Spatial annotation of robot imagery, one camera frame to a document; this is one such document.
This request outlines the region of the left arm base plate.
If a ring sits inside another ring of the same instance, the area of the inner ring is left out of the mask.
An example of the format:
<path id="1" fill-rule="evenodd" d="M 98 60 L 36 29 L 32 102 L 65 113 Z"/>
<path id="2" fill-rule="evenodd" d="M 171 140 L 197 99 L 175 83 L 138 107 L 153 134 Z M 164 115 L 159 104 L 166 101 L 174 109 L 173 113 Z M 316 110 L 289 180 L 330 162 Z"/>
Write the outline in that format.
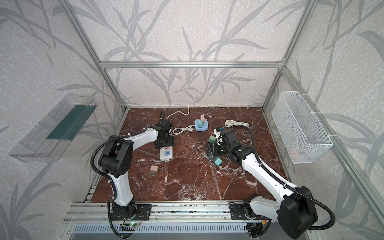
<path id="1" fill-rule="evenodd" d="M 127 211 L 118 210 L 116 207 L 111 208 L 111 220 L 112 221 L 123 221 L 123 220 L 134 220 L 134 221 L 148 221 L 150 219 L 152 210 L 151 204 L 138 204 L 135 205 L 133 211 L 130 210 L 129 215 Z"/>

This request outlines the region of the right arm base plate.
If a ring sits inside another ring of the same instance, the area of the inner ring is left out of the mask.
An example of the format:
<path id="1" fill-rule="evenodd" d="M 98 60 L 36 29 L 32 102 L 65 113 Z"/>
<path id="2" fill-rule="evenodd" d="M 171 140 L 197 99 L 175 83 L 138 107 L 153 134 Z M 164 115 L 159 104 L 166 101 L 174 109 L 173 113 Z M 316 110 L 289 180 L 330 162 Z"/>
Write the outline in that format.
<path id="1" fill-rule="evenodd" d="M 256 215 L 248 203 L 229 202 L 231 220 L 254 220 Z"/>

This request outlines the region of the white multicolour power strip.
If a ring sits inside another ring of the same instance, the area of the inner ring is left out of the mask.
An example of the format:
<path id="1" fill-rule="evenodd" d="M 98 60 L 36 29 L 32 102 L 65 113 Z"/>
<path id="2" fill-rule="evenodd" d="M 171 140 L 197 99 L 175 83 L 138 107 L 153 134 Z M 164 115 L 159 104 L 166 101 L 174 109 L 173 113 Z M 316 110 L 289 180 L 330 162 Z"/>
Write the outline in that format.
<path id="1" fill-rule="evenodd" d="M 168 162 L 173 159 L 173 147 L 163 147 L 160 149 L 160 160 Z"/>

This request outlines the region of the light blue square socket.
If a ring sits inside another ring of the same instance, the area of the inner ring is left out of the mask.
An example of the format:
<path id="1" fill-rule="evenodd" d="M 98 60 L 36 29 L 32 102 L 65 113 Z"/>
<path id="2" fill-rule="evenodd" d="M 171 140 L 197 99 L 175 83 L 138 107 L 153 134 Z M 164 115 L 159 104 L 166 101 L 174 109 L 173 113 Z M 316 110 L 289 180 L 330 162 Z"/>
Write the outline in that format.
<path id="1" fill-rule="evenodd" d="M 194 126 L 197 132 L 207 131 L 209 128 L 208 120 L 205 119 L 204 121 L 202 121 L 202 119 L 196 119 L 194 122 Z"/>

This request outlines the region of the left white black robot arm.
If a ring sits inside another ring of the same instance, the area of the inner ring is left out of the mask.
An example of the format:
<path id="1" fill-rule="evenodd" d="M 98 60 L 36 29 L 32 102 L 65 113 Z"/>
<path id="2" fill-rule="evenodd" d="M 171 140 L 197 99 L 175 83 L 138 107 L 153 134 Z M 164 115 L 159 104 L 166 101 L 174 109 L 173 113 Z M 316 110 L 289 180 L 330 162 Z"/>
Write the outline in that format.
<path id="1" fill-rule="evenodd" d="M 146 126 L 137 133 L 125 136 L 112 135 L 92 153 L 91 168 L 109 181 L 113 191 L 112 210 L 115 213 L 126 218 L 136 213 L 135 199 L 130 190 L 128 177 L 134 150 L 148 143 L 154 143 L 156 149 L 174 146 L 172 126 L 171 121 L 160 119 L 157 124 Z"/>

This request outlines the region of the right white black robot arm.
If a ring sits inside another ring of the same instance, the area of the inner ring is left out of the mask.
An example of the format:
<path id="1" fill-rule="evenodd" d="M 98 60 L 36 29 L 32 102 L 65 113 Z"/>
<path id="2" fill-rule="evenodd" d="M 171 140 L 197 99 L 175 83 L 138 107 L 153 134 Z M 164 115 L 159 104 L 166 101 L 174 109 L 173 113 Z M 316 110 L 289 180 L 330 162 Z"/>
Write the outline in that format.
<path id="1" fill-rule="evenodd" d="M 307 230 L 323 231 L 336 223 L 334 212 L 314 199 L 307 187 L 297 187 L 261 159 L 256 152 L 254 140 L 251 140 L 251 146 L 241 144 L 233 127 L 217 127 L 214 135 L 215 141 L 205 147 L 207 156 L 226 156 L 254 176 L 273 196 L 273 200 L 261 196 L 244 200 L 249 218 L 264 216 L 277 222 L 295 240 Z"/>

